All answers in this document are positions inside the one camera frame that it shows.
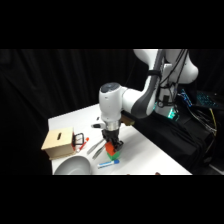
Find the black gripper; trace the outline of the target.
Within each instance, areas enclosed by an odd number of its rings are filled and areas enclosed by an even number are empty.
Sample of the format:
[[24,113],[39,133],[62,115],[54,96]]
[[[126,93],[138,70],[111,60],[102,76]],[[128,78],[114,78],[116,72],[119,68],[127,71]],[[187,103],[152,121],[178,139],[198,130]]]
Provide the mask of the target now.
[[109,131],[106,129],[102,130],[103,138],[107,141],[105,144],[106,148],[113,148],[113,144],[116,144],[114,147],[115,151],[120,151],[123,147],[124,142],[119,141],[119,130]]

